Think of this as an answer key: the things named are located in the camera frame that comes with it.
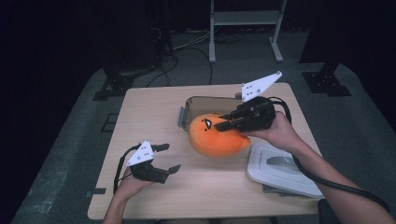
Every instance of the right hand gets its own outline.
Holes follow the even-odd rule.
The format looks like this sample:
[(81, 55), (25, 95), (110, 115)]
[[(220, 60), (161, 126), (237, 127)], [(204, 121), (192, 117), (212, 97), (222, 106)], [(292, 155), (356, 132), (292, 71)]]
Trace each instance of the right hand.
[(247, 135), (259, 137), (272, 146), (286, 150), (291, 154), (295, 150), (298, 150), (298, 148), (301, 148), (302, 145), (305, 145), (305, 142), (295, 132), (288, 119), (280, 111), (276, 111), (276, 118), (269, 129), (248, 132)]

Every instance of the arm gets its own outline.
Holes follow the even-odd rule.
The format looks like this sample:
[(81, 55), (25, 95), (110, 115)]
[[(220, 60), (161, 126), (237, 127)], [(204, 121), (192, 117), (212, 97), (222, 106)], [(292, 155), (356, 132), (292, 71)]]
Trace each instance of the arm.
[[(340, 174), (304, 142), (281, 112), (276, 112), (276, 119), (270, 129), (251, 132), (248, 135), (260, 137), (274, 147), (293, 154), (313, 175), (359, 189), (359, 186)], [(359, 195), (317, 185), (342, 223), (396, 223), (381, 205), (373, 201)]]
[(117, 189), (110, 205), (107, 208), (106, 215), (103, 220), (104, 224), (121, 224), (122, 215), (128, 200), (140, 192), (140, 190), (142, 190), (145, 186), (153, 184), (153, 182), (136, 179), (129, 175), (130, 173), (131, 170), (127, 168), (124, 173), (124, 176), (127, 177), (122, 179), (119, 188)]

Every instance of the orange plush toy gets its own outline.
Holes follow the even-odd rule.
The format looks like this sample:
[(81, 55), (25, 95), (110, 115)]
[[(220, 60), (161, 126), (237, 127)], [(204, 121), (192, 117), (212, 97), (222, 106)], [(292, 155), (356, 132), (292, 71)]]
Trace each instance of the orange plush toy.
[(191, 146), (208, 157), (227, 157), (238, 153), (250, 144), (250, 139), (237, 130), (219, 132), (215, 124), (225, 121), (219, 114), (206, 114), (195, 118), (189, 127)]

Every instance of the gray carpet floor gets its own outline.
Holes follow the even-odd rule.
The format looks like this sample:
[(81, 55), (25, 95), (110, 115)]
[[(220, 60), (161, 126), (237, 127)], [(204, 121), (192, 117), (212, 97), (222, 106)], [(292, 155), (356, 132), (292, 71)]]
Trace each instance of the gray carpet floor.
[[(239, 84), (281, 71), (279, 82), (291, 85), (323, 157), (358, 185), (385, 199), (396, 217), (396, 134), (382, 117), (358, 77), (344, 65), (335, 75), (352, 96), (329, 97), (311, 93), (302, 72), (317, 72), (322, 63), (298, 63), (308, 32), (281, 32), (278, 45), (284, 57), (277, 63), (268, 43), (270, 33), (236, 35), (233, 44), (216, 45), (211, 84)], [(197, 38), (173, 34), (174, 46)], [(207, 40), (175, 53), (177, 66), (170, 72), (171, 86), (208, 85), (211, 67), (205, 55)], [(163, 69), (175, 65), (169, 57)], [(144, 88), (162, 71), (138, 77), (133, 88)], [(79, 96), (13, 223), (98, 223), (87, 211), (111, 133), (101, 132), (111, 113), (119, 113), (123, 97), (93, 101), (106, 75), (102, 69)], [(150, 87), (166, 86), (165, 76)], [(278, 222), (318, 223), (318, 216), (278, 217)], [(152, 223), (127, 220), (125, 223)]]

